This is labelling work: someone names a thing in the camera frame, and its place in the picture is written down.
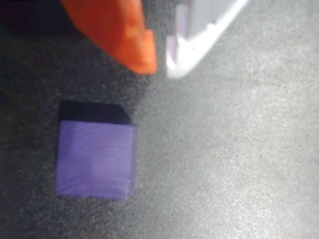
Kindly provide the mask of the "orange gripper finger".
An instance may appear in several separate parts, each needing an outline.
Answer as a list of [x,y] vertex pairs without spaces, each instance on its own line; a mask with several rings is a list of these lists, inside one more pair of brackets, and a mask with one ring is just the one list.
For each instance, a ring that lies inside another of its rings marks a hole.
[[138,74],[157,70],[155,36],[140,0],[63,0],[74,25],[98,47]]

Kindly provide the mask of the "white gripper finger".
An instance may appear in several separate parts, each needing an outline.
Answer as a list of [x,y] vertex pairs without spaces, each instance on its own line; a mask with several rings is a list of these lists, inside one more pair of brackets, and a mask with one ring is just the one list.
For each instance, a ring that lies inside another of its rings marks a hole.
[[174,33],[166,37],[166,76],[180,79],[190,73],[247,2],[184,0],[177,5]]

